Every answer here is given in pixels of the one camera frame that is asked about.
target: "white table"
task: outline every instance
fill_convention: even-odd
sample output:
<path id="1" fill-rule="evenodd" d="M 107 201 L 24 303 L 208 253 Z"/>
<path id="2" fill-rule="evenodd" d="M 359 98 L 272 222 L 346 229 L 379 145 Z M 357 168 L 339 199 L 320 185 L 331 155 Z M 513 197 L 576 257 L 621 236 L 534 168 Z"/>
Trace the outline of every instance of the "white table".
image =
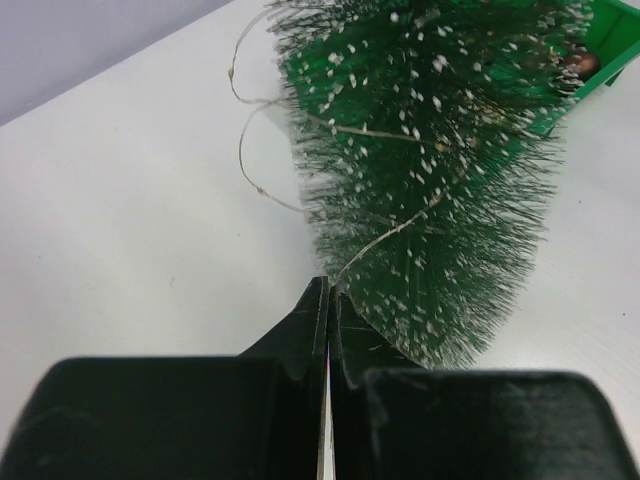
<path id="1" fill-rule="evenodd" d="M 235 0 L 0 128 L 0 444 L 46 369 L 77 355 L 233 354 L 315 273 L 301 215 L 242 178 L 250 112 L 228 87 Z M 237 65 L 275 96 L 273 39 Z M 562 368 L 605 391 L 640 454 L 640 61 L 567 122 L 549 241 L 479 368 Z M 247 169 L 297 202 L 282 112 L 250 127 Z"/>

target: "green box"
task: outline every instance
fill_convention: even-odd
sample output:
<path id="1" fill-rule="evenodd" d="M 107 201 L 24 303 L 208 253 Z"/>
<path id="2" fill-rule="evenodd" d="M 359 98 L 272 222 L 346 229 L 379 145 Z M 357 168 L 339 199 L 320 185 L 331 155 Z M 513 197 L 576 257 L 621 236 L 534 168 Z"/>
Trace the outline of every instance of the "green box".
<path id="1" fill-rule="evenodd" d="M 599 86 L 611 85 L 622 70 L 640 55 L 640 10 L 620 0 L 594 0 L 593 20 L 585 37 L 602 70 L 574 94 L 578 100 Z"/>

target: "bottle brush tree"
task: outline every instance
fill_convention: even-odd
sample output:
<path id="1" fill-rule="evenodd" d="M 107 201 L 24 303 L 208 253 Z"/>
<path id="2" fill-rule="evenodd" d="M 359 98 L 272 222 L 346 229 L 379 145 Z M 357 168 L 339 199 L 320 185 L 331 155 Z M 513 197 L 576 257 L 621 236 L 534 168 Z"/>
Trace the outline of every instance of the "bottle brush tree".
<path id="1" fill-rule="evenodd" d="M 468 366 L 508 318 L 581 84 L 583 0 L 278 0 L 302 199 L 327 274 L 389 342 Z"/>

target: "green bristle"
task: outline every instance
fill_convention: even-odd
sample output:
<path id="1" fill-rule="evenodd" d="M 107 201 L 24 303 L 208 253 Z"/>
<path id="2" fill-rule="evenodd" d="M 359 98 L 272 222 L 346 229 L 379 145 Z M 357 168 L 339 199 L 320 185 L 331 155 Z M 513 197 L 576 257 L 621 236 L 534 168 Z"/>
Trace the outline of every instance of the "green bristle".
<path id="1" fill-rule="evenodd" d="M 582 35 L 589 7 L 273 7 L 303 204 L 324 268 L 409 358 L 468 366 L 533 268 L 554 192 L 549 127 L 577 84 L 551 48 Z"/>

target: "brown object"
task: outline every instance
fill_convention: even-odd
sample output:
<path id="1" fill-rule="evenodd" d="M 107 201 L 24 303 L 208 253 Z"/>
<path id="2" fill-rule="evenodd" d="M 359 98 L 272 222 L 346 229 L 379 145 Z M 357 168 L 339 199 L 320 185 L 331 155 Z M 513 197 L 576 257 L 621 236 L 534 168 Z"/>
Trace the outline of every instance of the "brown object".
<path id="1" fill-rule="evenodd" d="M 576 72 L 578 78 L 583 82 L 593 77 L 602 68 L 600 59 L 591 52 L 574 52 L 565 57 L 564 63 Z"/>

